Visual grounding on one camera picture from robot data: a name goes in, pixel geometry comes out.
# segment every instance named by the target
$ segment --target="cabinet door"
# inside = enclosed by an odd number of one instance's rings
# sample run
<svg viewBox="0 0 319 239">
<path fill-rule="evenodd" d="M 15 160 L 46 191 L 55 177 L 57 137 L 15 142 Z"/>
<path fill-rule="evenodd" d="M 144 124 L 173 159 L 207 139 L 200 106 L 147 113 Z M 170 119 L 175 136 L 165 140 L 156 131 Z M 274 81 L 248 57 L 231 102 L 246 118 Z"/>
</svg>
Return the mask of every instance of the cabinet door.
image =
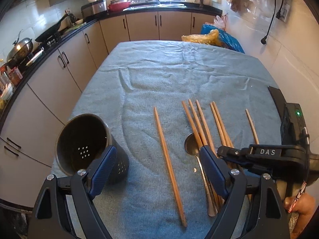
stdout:
<svg viewBox="0 0 319 239">
<path fill-rule="evenodd" d="M 107 57 L 107 49 L 99 22 L 87 27 L 83 34 L 87 40 L 87 46 L 93 57 L 96 68 L 99 68 Z"/>
<path fill-rule="evenodd" d="M 80 32 L 75 35 L 63 44 L 59 51 L 72 77 L 83 92 L 96 72 L 96 67 L 83 33 Z"/>
<path fill-rule="evenodd" d="M 214 23 L 214 19 L 216 19 L 216 16 L 192 13 L 192 27 L 190 29 L 190 33 L 200 34 L 203 24 L 205 24 L 205 22 Z"/>
<path fill-rule="evenodd" d="M 64 68 L 60 56 L 56 50 L 33 74 L 28 85 L 44 105 L 66 124 L 81 91 L 68 68 Z"/>
<path fill-rule="evenodd" d="M 130 41 L 125 15 L 101 20 L 100 24 L 109 53 L 120 42 Z"/>
<path fill-rule="evenodd" d="M 190 12 L 159 12 L 160 40 L 181 41 L 183 35 L 190 34 Z"/>
<path fill-rule="evenodd" d="M 51 166 L 62 128 L 63 124 L 25 85 L 8 113 L 0 136 L 16 149 L 10 140 L 19 145 L 19 151 L 27 156 Z"/>
<path fill-rule="evenodd" d="M 50 167 L 34 161 L 0 140 L 0 199 L 33 207 L 50 171 Z"/>
<path fill-rule="evenodd" d="M 127 14 L 126 19 L 130 41 L 160 39 L 157 12 Z"/>
</svg>

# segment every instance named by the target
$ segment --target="human hand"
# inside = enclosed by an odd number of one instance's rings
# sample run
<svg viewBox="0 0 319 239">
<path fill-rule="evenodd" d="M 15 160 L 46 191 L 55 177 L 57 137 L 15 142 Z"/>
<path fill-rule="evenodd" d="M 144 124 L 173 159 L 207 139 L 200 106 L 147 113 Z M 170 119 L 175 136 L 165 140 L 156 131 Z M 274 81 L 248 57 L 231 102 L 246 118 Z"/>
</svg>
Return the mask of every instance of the human hand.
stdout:
<svg viewBox="0 0 319 239">
<path fill-rule="evenodd" d="M 295 197 L 286 197 L 284 200 L 284 208 L 288 210 L 294 200 Z M 296 239 L 305 229 L 310 219 L 312 218 L 312 215 L 314 214 L 315 198 L 307 193 L 302 194 L 299 200 L 296 202 L 296 205 L 293 207 L 292 211 L 299 213 L 299 218 L 297 220 L 296 226 L 290 234 L 291 239 Z"/>
</svg>

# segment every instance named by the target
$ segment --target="spoon head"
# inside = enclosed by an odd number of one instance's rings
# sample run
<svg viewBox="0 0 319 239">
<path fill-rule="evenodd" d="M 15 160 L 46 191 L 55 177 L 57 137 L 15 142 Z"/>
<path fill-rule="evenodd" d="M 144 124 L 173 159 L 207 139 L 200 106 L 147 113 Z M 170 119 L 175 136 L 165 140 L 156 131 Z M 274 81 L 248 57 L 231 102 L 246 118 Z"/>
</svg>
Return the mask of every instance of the spoon head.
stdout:
<svg viewBox="0 0 319 239">
<path fill-rule="evenodd" d="M 187 154 L 191 156 L 199 156 L 199 147 L 193 133 L 185 139 L 184 148 Z"/>
</svg>

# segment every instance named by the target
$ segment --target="white wall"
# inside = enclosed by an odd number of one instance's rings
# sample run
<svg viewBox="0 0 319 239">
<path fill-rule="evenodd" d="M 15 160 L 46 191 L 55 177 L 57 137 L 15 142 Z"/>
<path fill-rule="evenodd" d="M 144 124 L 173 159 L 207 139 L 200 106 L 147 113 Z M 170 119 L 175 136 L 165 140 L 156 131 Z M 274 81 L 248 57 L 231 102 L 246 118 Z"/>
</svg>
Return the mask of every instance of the white wall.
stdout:
<svg viewBox="0 0 319 239">
<path fill-rule="evenodd" d="M 0 59 L 6 61 L 20 30 L 20 39 L 29 37 L 37 45 L 34 39 L 57 23 L 65 10 L 81 19 L 81 6 L 86 3 L 87 0 L 67 0 L 50 7 L 49 0 L 27 0 L 7 11 L 0 21 Z M 62 23 L 61 28 L 65 28 L 66 20 Z"/>
<path fill-rule="evenodd" d="M 286 101 L 301 105 L 312 153 L 319 154 L 319 24 L 303 0 L 290 2 L 287 22 L 274 19 L 266 45 L 260 40 L 267 33 L 271 19 L 247 10 L 235 13 L 225 0 L 211 4 L 228 13 L 226 31 L 238 39 L 246 54 L 263 63 Z M 277 0 L 277 9 L 280 3 L 281 0 Z M 252 4 L 246 3 L 246 6 L 258 14 L 258 9 L 255 11 Z M 316 197 L 318 205 L 319 182 L 308 187 L 307 191 Z"/>
</svg>

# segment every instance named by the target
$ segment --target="red pot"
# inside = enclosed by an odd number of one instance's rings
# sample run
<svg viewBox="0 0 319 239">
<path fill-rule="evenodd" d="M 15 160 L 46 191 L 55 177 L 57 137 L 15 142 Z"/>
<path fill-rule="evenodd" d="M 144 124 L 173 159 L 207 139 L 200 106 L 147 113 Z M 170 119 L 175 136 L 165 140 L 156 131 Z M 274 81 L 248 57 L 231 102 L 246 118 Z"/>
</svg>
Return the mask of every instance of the red pot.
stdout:
<svg viewBox="0 0 319 239">
<path fill-rule="evenodd" d="M 115 3 L 115 4 L 110 4 L 108 6 L 109 10 L 111 12 L 117 12 L 117 11 L 122 11 L 130 6 L 131 2 L 121 2 L 121 3 Z"/>
</svg>

